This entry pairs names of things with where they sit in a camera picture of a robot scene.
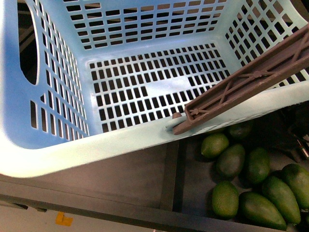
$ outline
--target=grey surface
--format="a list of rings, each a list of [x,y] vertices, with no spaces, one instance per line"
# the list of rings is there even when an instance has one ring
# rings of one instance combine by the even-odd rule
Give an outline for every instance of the grey surface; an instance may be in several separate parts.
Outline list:
[[[207,217],[169,212],[127,203],[91,198],[61,191],[54,191],[19,184],[1,182],[0,199],[24,203],[92,218],[153,228],[170,232],[277,232],[278,230],[234,223]]]
[[[168,145],[165,159],[164,179],[160,209],[173,211],[175,187],[177,178],[178,141]]]
[[[165,155],[161,145],[36,178],[0,175],[0,181],[159,208]]]

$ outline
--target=produce bin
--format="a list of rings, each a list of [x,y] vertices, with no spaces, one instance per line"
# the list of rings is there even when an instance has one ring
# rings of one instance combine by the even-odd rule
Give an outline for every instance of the produce bin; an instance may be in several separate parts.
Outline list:
[[[309,99],[306,70],[181,135],[184,105],[304,25],[285,0],[26,0],[35,80],[19,60],[17,2],[0,7],[0,173],[38,176],[259,117]]]
[[[286,133],[284,128],[284,123],[281,120],[280,114],[278,112],[273,112],[261,118],[254,119],[254,126],[251,134],[242,141],[233,141],[234,143],[240,143],[245,147],[246,156],[250,151],[257,147],[263,147],[268,151],[270,157],[270,174],[269,175],[280,175],[275,172],[280,171],[288,164],[296,163],[291,157],[287,149],[284,149],[291,145],[291,135]],[[182,145],[180,145],[179,153],[184,156],[185,162],[185,177],[183,181],[183,197],[181,202],[181,213],[185,215],[194,215],[206,218],[218,219],[217,227],[212,229],[205,229],[205,231],[279,231],[274,229],[269,229],[262,227],[262,224],[254,224],[252,221],[248,220],[239,210],[236,217],[230,220],[223,220],[219,216],[215,215],[211,199],[213,188],[223,180],[230,181],[239,191],[239,194],[247,191],[253,191],[259,194],[261,192],[261,184],[252,185],[246,179],[243,172],[235,178],[226,179],[218,174],[216,170],[215,160],[206,160],[200,153],[202,141],[205,139],[206,135],[197,135],[195,137],[190,137],[183,140]],[[308,159],[298,160],[297,165],[304,167],[309,170]],[[292,225],[288,223],[288,232],[305,232],[308,231],[309,225],[305,221],[304,210],[301,210],[302,221],[298,225]],[[227,226],[228,222],[232,222],[231,229],[224,228]],[[259,227],[246,228],[245,224],[255,225]]]

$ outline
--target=plastic grid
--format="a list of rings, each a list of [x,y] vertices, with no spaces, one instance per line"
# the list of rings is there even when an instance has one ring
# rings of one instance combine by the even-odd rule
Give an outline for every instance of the plastic grid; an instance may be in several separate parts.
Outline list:
[[[226,4],[226,0],[194,0],[107,11],[99,2],[64,2],[86,50],[211,31]]]
[[[89,71],[103,132],[183,113],[186,102],[229,76],[213,43],[98,61]]]
[[[37,101],[30,101],[31,126],[64,140],[87,137],[84,100],[77,69],[77,60],[55,28],[39,0],[33,0],[36,16],[41,19],[44,54],[40,84],[46,92]]]
[[[242,66],[298,30],[279,0],[246,0],[225,37]],[[275,87],[309,80],[309,69]]]

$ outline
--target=yellow label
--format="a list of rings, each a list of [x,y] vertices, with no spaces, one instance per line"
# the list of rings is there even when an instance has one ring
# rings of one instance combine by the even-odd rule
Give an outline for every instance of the yellow label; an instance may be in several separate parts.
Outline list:
[[[73,218],[64,216],[63,212],[59,212],[56,217],[56,224],[60,226],[71,226],[72,222]]]

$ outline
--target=floor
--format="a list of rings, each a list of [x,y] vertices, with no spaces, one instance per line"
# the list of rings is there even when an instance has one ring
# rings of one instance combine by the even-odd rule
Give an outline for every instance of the floor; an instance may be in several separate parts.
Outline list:
[[[38,212],[34,208],[0,206],[0,232],[153,232],[152,229],[65,214],[73,218],[70,227],[56,225],[58,212]]]

